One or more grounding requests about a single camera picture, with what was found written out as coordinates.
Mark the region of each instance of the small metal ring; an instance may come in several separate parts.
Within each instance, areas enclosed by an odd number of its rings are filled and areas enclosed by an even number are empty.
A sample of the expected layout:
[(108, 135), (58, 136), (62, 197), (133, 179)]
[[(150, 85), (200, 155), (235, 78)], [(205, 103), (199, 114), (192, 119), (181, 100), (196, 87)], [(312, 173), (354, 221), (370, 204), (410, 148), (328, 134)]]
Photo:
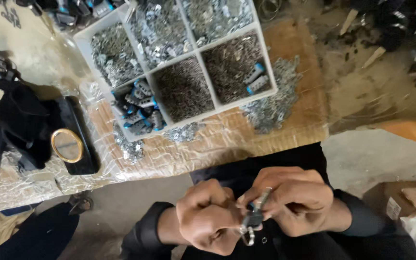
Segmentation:
[[(54, 139), (60, 133), (65, 133), (65, 134), (73, 137), (73, 139), (75, 139), (76, 143), (78, 144), (78, 156), (75, 159), (69, 159), (69, 158), (64, 157), (63, 155), (61, 155), (59, 153), (59, 151), (57, 150), (57, 147), (55, 147)], [(81, 139), (79, 139), (78, 135), (70, 129), (60, 128), (60, 129), (56, 130), (54, 133), (52, 133), (52, 135), (51, 135), (51, 146), (52, 146), (52, 149), (54, 149), (54, 152), (57, 154), (57, 156), (60, 157), (62, 159), (62, 161), (64, 161), (64, 162), (76, 163), (79, 160), (81, 160), (81, 158), (83, 157), (83, 150), (84, 150), (83, 149), (83, 142), (81, 141)]]

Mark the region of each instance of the person's leg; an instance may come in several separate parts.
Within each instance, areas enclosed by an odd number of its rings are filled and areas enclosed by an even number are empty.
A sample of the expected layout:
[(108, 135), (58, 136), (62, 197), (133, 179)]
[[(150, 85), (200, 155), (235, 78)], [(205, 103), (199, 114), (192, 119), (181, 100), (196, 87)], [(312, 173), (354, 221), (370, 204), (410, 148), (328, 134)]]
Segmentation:
[(69, 215), (72, 205), (58, 204), (28, 223), (0, 245), (0, 260), (55, 260), (72, 238), (79, 215)]
[(261, 169), (272, 166), (298, 166), (304, 170), (315, 169), (330, 185), (327, 176), (327, 160), (320, 143), (193, 171), (190, 173), (190, 177), (194, 184), (202, 180), (217, 179), (221, 186), (231, 188), (235, 198), (238, 198), (251, 187)]

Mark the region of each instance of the concrete floor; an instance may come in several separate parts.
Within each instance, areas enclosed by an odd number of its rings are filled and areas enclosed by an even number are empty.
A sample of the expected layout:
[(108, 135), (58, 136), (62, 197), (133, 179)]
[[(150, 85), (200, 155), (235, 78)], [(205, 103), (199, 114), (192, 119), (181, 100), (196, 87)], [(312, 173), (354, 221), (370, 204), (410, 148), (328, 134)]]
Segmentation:
[[(356, 196), (383, 181), (416, 180), (416, 142), (384, 130), (347, 131), (322, 142), (330, 182)], [(91, 192), (94, 209), (85, 212), (60, 259), (113, 259), (123, 236), (155, 201), (176, 203), (192, 185), (188, 174), (112, 184)], [(67, 201), (43, 202), (37, 212)], [(81, 250), (83, 247), (95, 250)]]

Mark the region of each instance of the person's left hand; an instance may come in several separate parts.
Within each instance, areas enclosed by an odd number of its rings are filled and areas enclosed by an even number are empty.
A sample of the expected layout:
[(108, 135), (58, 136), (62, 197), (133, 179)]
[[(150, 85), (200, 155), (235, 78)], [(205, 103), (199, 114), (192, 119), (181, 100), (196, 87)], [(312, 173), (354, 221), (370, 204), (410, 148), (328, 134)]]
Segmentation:
[(215, 179), (190, 187), (176, 204), (179, 231), (194, 247), (230, 255), (240, 238), (242, 216), (231, 189)]

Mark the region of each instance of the scattered metal parts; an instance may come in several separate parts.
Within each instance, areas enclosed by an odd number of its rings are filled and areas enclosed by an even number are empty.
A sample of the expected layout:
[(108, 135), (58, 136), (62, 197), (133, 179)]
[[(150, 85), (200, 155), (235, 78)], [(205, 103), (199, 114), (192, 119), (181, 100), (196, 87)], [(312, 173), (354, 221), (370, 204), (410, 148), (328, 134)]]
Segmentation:
[(279, 58), (273, 68), (278, 92), (240, 107), (257, 134), (267, 134), (274, 128), (280, 129), (290, 116), (291, 108), (298, 99), (295, 88), (302, 78), (302, 74), (296, 73), (298, 65), (299, 56), (295, 56), (294, 61)]
[(199, 47), (253, 22), (248, 0), (183, 0), (182, 6)]
[(177, 143), (190, 142), (195, 138), (195, 134), (205, 127), (204, 123), (188, 123), (182, 127), (176, 127), (163, 133), (163, 137)]
[(140, 158), (144, 157), (142, 154), (142, 147), (144, 146), (144, 142), (142, 142), (142, 140), (129, 142), (128, 139), (124, 137), (120, 126), (116, 122), (113, 122), (113, 137), (115, 138), (117, 145), (123, 151), (123, 158), (125, 160), (130, 160), (131, 164), (137, 163)]
[(137, 6), (130, 25), (150, 69), (192, 50), (174, 0)]
[(96, 33), (91, 47), (94, 63), (110, 86), (116, 87), (143, 73), (122, 24)]
[[(252, 32), (201, 54), (220, 101), (231, 103), (250, 94), (244, 82), (251, 68), (263, 62), (257, 35)], [(258, 91), (270, 88), (266, 84)]]
[(162, 102), (175, 122), (215, 109), (202, 68), (195, 57), (157, 71), (155, 78)]

